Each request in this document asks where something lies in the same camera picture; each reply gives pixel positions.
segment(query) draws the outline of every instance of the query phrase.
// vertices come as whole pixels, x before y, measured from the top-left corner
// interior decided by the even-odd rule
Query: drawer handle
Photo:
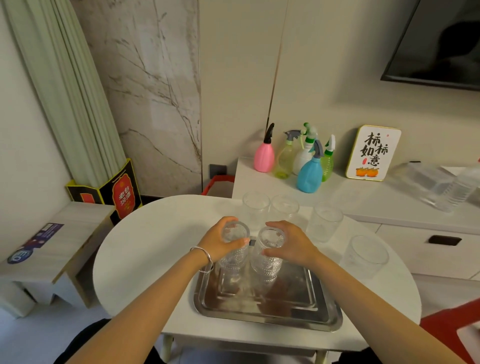
[[[456,238],[455,236],[443,236],[443,235],[432,235],[428,242],[430,244],[440,244],[440,245],[450,245],[457,246],[459,242],[462,241],[462,238]]]

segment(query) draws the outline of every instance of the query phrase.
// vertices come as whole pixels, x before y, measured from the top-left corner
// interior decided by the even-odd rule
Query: blue spray bottle
[[[324,175],[322,165],[320,164],[320,158],[324,156],[324,149],[318,139],[315,140],[310,151],[312,152],[313,150],[315,150],[313,158],[305,163],[297,178],[297,188],[308,194],[318,190]]]

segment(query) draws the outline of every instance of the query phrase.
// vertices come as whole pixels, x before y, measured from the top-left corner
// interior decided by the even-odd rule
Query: spray bottle
[[[275,163],[275,152],[272,147],[272,132],[274,123],[271,123],[265,133],[264,142],[255,152],[253,167],[259,172],[270,172]]]
[[[295,160],[295,149],[293,147],[293,139],[301,136],[300,130],[289,130],[285,132],[287,135],[286,145],[276,158],[276,166],[273,175],[281,180],[287,179],[293,171],[293,161]]]
[[[302,135],[307,135],[305,138],[305,146],[304,149],[297,154],[293,162],[293,174],[297,176],[305,163],[311,160],[312,154],[310,151],[313,150],[313,143],[317,139],[317,129],[315,127],[307,122],[304,123],[303,126],[305,126],[305,128],[302,129]]]
[[[325,144],[325,157],[320,159],[320,164],[324,170],[324,176],[322,182],[325,182],[330,178],[330,175],[333,171],[333,151],[335,150],[335,135],[331,135],[328,139],[327,144]]]
[[[322,177],[324,175],[322,165],[320,164],[320,158],[324,156],[324,150],[318,139],[313,143],[312,150],[315,151],[315,154],[312,159],[301,168],[297,178],[297,188],[308,194],[312,194],[318,190],[318,187],[322,184]]]

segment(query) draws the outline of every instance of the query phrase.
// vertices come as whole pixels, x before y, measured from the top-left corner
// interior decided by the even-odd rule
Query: wall outlet
[[[227,166],[221,164],[209,164],[208,173],[210,179],[214,178],[215,176],[225,176],[227,174]]]

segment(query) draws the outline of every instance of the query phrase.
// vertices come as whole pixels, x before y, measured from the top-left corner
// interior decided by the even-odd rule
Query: television
[[[382,80],[480,91],[480,0],[419,0]]]

